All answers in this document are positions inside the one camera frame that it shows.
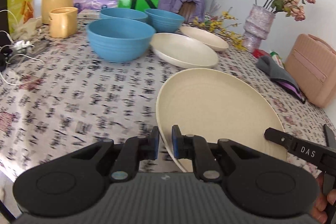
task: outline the yellow cup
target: yellow cup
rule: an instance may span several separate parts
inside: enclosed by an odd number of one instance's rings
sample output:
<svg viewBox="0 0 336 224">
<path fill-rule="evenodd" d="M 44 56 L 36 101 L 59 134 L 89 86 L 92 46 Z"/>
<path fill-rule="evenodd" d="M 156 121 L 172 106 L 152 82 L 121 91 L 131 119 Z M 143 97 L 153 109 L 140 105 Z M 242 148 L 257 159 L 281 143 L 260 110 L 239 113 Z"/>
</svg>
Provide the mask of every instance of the yellow cup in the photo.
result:
<svg viewBox="0 0 336 224">
<path fill-rule="evenodd" d="M 67 38 L 77 31 L 77 13 L 75 7 L 51 10 L 49 13 L 49 32 L 51 37 Z"/>
</svg>

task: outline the gray cloth with purple lining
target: gray cloth with purple lining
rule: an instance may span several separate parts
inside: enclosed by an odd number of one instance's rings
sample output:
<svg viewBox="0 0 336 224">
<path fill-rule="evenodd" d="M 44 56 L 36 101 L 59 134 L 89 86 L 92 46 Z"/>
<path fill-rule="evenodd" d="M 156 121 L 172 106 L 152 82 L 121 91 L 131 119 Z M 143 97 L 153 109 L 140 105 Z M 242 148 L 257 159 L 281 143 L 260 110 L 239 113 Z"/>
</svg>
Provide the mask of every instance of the gray cloth with purple lining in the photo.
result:
<svg viewBox="0 0 336 224">
<path fill-rule="evenodd" d="M 160 0 L 158 9 L 178 13 L 183 3 L 186 1 L 193 1 L 196 3 L 196 9 L 189 20 L 192 21 L 194 17 L 198 17 L 199 21 L 203 22 L 205 20 L 205 0 Z"/>
<path fill-rule="evenodd" d="M 305 99 L 300 95 L 300 89 L 293 77 L 278 64 L 270 56 L 261 56 L 256 64 L 257 68 L 266 73 L 270 80 L 280 85 L 289 94 L 295 96 L 303 103 Z"/>
</svg>

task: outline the flower vase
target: flower vase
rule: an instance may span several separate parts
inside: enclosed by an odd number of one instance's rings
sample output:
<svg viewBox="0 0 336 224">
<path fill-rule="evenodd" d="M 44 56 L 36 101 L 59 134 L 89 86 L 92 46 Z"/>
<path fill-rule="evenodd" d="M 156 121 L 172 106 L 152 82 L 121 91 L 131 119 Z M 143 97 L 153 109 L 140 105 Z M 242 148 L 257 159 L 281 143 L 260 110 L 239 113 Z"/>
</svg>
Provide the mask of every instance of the flower vase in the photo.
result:
<svg viewBox="0 0 336 224">
<path fill-rule="evenodd" d="M 243 46 L 248 52 L 252 53 L 255 49 L 258 49 L 261 41 L 267 39 L 274 19 L 275 14 L 263 7 L 253 5 L 244 25 Z"/>
</svg>

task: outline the blue bowl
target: blue bowl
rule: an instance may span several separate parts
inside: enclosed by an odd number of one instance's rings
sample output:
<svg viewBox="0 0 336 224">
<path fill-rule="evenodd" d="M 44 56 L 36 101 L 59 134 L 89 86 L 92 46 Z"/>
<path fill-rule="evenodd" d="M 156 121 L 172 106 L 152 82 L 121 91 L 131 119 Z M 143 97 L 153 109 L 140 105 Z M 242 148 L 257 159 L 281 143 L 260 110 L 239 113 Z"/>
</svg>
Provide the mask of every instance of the blue bowl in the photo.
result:
<svg viewBox="0 0 336 224">
<path fill-rule="evenodd" d="M 159 9 L 147 9 L 148 24 L 153 26 L 157 32 L 176 32 L 184 22 L 184 17 L 172 12 Z"/>
<path fill-rule="evenodd" d="M 99 19 L 87 26 L 90 46 L 101 58 L 123 63 L 141 56 L 155 30 L 150 25 L 126 18 Z"/>
<path fill-rule="evenodd" d="M 126 8 L 109 8 L 100 11 L 100 18 L 128 18 L 141 22 L 147 22 L 148 15 L 144 12 Z"/>
</svg>

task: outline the white plate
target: white plate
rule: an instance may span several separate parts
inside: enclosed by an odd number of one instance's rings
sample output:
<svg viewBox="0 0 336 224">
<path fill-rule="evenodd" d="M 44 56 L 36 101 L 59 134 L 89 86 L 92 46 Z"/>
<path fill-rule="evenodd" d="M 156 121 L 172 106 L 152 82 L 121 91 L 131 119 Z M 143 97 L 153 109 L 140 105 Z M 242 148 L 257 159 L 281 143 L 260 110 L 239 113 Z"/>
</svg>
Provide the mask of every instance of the white plate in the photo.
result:
<svg viewBox="0 0 336 224">
<path fill-rule="evenodd" d="M 270 104 L 238 78 L 212 69 L 188 69 L 170 77 L 156 102 L 156 119 L 169 155 L 182 171 L 192 172 L 190 160 L 174 158 L 171 128 L 182 135 L 203 136 L 208 142 L 231 139 L 275 158 L 286 160 L 287 151 L 264 138 L 272 127 L 283 131 Z"/>
<path fill-rule="evenodd" d="M 220 37 L 211 32 L 186 26 L 181 27 L 180 30 L 184 35 L 194 38 L 198 41 L 201 41 L 202 43 L 208 45 L 216 52 L 222 52 L 227 48 L 229 48 L 229 45 L 225 40 L 221 39 Z"/>
<path fill-rule="evenodd" d="M 151 45 L 158 57 L 181 68 L 211 68 L 218 63 L 218 55 L 211 48 L 183 35 L 156 33 Z"/>
</svg>

